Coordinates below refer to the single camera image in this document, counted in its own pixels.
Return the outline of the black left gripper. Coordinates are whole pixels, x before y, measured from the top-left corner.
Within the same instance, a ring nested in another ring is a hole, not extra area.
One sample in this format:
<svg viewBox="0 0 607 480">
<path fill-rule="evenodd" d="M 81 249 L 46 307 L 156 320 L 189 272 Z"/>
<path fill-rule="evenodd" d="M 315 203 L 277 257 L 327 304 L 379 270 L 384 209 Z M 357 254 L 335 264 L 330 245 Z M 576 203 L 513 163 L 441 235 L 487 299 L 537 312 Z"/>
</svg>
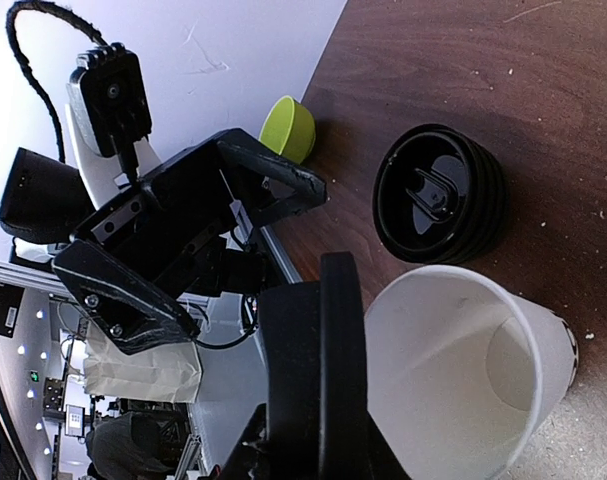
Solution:
<svg viewBox="0 0 607 480">
<path fill-rule="evenodd" d="M 197 339 L 197 322 L 170 295 L 261 290 L 262 255 L 230 249 L 224 238 L 237 226 L 234 200 L 257 228 L 327 201 L 326 182 L 313 171 L 223 138 L 186 148 L 144 175 L 85 220 L 52 262 L 126 355 Z"/>
</svg>

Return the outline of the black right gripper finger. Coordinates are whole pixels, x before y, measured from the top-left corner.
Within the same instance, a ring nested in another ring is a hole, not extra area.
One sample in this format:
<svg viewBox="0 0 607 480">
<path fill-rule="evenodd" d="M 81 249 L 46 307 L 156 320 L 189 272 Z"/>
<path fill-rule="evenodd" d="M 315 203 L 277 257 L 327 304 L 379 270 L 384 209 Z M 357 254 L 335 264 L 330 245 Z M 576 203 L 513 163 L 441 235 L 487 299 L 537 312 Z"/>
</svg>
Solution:
<svg viewBox="0 0 607 480">
<path fill-rule="evenodd" d="M 282 479 L 282 463 L 283 443 L 270 430 L 267 405 L 259 404 L 217 478 Z"/>
</svg>

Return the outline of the single white paper cup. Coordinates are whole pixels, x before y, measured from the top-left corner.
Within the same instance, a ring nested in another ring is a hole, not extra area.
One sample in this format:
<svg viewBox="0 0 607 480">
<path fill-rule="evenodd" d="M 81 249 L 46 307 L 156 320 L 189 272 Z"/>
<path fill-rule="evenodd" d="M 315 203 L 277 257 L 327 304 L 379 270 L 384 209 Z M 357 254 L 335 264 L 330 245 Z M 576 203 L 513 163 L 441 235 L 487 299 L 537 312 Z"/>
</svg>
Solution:
<svg viewBox="0 0 607 480">
<path fill-rule="evenodd" d="M 365 316 L 368 409 L 414 479 L 496 479 L 566 395 L 578 344 L 552 310 L 461 267 L 392 281 Z"/>
</svg>

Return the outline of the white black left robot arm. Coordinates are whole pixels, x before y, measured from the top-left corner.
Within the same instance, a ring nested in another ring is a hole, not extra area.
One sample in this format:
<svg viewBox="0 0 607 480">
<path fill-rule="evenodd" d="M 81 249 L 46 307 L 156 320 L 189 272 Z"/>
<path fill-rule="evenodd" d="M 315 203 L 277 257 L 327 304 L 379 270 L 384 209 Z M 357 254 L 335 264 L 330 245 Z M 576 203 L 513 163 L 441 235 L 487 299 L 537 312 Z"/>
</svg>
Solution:
<svg viewBox="0 0 607 480">
<path fill-rule="evenodd" d="M 259 228 L 326 199 L 317 174 L 235 128 L 180 151 L 100 207 L 77 169 L 19 149 L 0 224 L 27 242 L 58 245 L 54 274 L 132 355 L 198 338 L 183 293 L 255 296 L 265 287 L 265 256 L 226 245 L 237 225 L 234 202 Z"/>
</svg>

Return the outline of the black plastic cup lid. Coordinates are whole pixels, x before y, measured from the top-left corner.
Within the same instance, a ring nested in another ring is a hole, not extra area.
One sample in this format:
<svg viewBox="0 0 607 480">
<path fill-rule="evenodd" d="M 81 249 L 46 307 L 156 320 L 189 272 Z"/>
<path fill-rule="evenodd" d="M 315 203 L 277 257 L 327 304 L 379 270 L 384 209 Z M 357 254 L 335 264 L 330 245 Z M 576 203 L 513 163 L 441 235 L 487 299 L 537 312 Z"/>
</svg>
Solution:
<svg viewBox="0 0 607 480">
<path fill-rule="evenodd" d="M 258 320 L 271 478 L 372 478 L 364 317 L 353 256 L 325 254 L 318 280 L 264 291 Z"/>
</svg>

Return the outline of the stack of black cup lids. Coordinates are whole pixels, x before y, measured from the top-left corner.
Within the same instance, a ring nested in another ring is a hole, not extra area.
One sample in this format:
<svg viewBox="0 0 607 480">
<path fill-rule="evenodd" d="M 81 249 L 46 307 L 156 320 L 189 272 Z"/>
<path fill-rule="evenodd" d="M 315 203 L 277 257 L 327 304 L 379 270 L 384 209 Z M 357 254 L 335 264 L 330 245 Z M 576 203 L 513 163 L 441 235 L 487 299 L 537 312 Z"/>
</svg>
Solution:
<svg viewBox="0 0 607 480">
<path fill-rule="evenodd" d="M 372 194 L 375 230 L 396 258 L 458 265 L 496 246 L 509 212 L 504 171 L 485 147 L 441 124 L 405 132 Z"/>
</svg>

